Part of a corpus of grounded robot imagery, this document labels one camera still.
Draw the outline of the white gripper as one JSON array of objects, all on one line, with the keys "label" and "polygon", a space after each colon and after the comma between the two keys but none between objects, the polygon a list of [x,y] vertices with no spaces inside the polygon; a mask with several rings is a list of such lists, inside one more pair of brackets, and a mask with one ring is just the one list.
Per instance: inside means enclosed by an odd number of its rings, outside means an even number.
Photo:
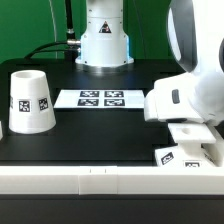
[{"label": "white gripper", "polygon": [[190,105],[188,96],[194,78],[183,73],[159,79],[144,101],[144,119],[149,121],[189,121],[203,123],[203,118]]}]

